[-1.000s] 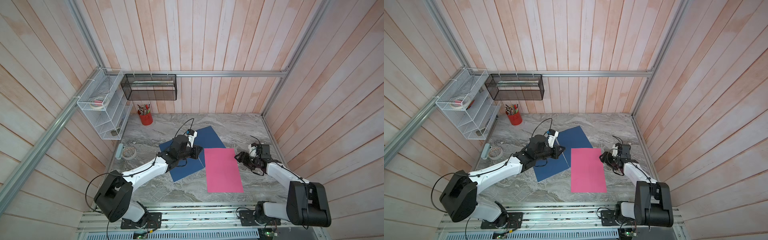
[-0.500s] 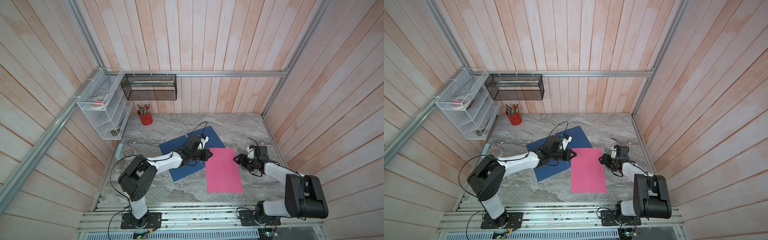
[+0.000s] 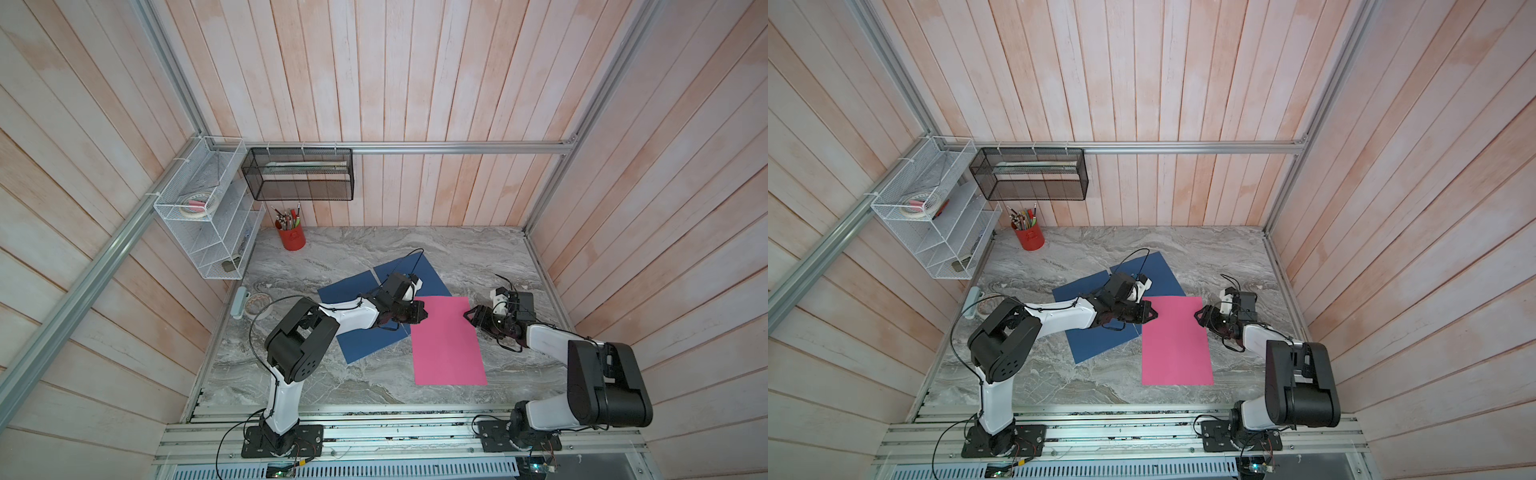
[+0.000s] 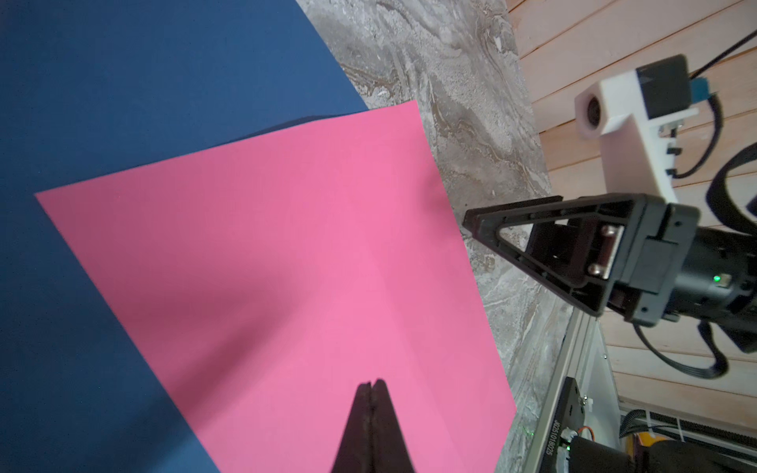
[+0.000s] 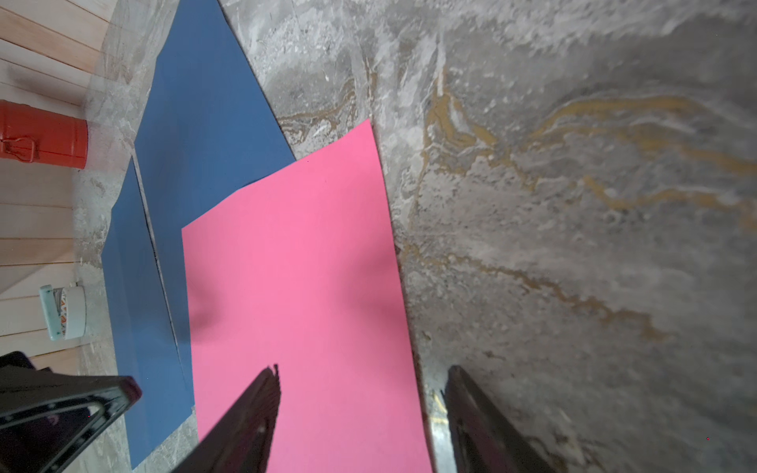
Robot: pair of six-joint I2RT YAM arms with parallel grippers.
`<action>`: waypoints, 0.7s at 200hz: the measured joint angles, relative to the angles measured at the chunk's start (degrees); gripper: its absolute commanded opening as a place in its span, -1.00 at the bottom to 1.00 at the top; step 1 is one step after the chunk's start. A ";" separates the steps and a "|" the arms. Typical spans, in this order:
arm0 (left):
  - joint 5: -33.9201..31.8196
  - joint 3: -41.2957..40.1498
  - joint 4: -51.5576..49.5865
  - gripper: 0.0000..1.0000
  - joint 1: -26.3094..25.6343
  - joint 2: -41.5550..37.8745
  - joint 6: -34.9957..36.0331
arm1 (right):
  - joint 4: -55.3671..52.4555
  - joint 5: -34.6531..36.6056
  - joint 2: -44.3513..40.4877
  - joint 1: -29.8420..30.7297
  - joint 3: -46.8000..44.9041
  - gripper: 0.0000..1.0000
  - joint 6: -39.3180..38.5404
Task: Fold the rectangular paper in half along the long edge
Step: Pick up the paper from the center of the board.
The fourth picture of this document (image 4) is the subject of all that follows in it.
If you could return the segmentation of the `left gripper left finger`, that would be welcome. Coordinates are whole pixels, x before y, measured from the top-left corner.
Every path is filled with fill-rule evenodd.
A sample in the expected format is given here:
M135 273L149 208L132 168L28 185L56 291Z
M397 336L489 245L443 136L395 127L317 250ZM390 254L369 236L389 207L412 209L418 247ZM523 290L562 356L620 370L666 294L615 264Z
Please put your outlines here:
M355 393L332 473L373 471L372 384L360 384Z

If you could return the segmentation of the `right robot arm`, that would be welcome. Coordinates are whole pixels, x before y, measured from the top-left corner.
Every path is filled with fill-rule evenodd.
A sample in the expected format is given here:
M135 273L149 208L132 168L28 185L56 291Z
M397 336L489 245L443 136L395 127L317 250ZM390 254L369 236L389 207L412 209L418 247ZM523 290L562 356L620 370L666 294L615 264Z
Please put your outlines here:
M468 210L463 226L565 302L630 323L695 317L719 325L745 353L756 349L756 225L727 192L727 175L754 162L748 146L713 179L697 208L642 193L560 196Z

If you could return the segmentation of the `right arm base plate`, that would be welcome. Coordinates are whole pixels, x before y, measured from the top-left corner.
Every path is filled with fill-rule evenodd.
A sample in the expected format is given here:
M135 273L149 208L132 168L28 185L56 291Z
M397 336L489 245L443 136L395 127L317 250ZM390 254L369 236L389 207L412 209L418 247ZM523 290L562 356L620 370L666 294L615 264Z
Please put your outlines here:
M557 472L558 453L565 445L563 432L577 432L585 425L585 405L575 378L565 376L550 394L533 435L524 472Z

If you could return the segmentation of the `pink rectangular paper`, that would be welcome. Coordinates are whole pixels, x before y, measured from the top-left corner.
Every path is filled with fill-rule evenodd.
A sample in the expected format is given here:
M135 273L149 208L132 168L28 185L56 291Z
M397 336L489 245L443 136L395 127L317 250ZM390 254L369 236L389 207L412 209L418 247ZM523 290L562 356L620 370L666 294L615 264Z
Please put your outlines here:
M516 406L415 102L37 195L223 472L324 472L381 378L415 469Z

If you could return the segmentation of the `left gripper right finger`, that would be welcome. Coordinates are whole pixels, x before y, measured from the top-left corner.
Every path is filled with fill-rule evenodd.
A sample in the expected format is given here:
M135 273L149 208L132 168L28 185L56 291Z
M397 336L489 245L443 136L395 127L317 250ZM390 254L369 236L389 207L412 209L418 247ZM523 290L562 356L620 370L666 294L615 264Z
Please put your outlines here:
M370 394L370 453L371 472L415 471L384 380L377 380Z

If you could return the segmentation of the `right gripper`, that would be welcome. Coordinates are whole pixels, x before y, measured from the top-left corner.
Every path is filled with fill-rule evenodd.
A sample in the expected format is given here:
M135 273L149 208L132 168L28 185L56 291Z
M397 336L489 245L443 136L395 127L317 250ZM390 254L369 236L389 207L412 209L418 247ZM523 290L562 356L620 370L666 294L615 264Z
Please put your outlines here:
M589 264L580 258L585 249L572 242L573 238L563 236L571 230L533 227L526 250L521 250L501 235L508 228L480 228L487 219L495 226L518 226L583 214L597 214L599 222L623 228L607 281L587 273ZM600 317L606 309L612 309L628 323L654 327L664 317L700 216L695 207L646 194L605 194L573 200L551 196L468 209L462 226L477 242L584 313Z

